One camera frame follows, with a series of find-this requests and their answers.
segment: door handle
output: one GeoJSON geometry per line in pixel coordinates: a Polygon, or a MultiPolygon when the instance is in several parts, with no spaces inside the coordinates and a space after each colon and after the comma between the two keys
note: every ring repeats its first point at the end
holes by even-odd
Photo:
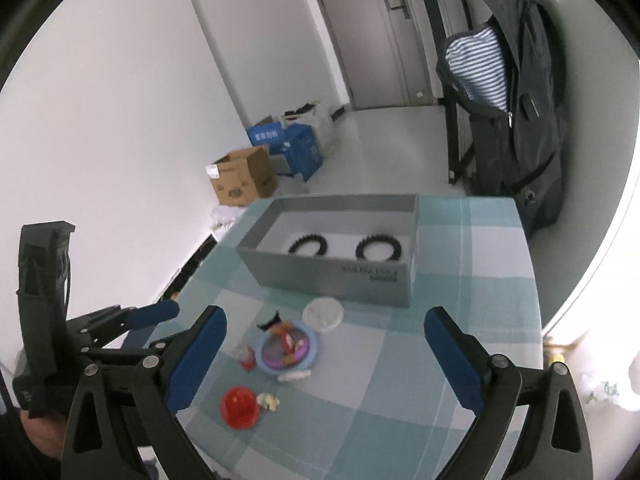
{"type": "Polygon", "coordinates": [[[400,5],[397,7],[389,7],[389,10],[400,10],[402,9],[402,13],[404,14],[404,18],[406,20],[411,19],[411,13],[409,12],[409,6],[406,3],[406,0],[400,0],[400,5]]]}

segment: striped lining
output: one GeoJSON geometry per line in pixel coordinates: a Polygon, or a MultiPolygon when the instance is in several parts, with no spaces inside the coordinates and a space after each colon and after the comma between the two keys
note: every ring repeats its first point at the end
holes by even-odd
{"type": "Polygon", "coordinates": [[[453,41],[445,60],[469,99],[508,110],[504,57],[492,27],[453,41]]]}

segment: brown cardboard box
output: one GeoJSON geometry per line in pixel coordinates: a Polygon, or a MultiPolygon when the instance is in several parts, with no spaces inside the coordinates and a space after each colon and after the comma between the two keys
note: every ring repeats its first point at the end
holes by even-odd
{"type": "Polygon", "coordinates": [[[227,153],[207,166],[207,173],[223,205],[249,205],[278,187],[265,145],[227,153]]]}

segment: human hand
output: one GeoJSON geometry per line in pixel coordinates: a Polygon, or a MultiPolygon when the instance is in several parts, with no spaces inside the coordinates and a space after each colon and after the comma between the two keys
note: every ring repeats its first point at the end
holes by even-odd
{"type": "Polygon", "coordinates": [[[66,419],[57,413],[43,418],[29,418],[29,412],[20,410],[24,432],[33,445],[44,455],[62,459],[65,445],[66,419]]]}

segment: blue gripper pad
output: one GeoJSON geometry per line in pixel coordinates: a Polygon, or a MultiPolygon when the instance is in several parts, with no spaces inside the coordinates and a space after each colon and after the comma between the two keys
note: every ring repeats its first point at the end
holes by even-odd
{"type": "Polygon", "coordinates": [[[478,416],[491,378],[489,354],[475,337],[463,333],[441,306],[429,309],[424,316],[424,336],[460,405],[478,416]]]}
{"type": "Polygon", "coordinates": [[[211,362],[218,354],[226,337],[226,314],[220,307],[213,307],[191,345],[183,352],[175,365],[166,388],[166,406],[172,415],[191,406],[211,362]]]}
{"type": "Polygon", "coordinates": [[[153,305],[132,310],[127,316],[126,329],[140,330],[173,319],[180,313],[180,306],[174,300],[161,301],[153,305]]]}

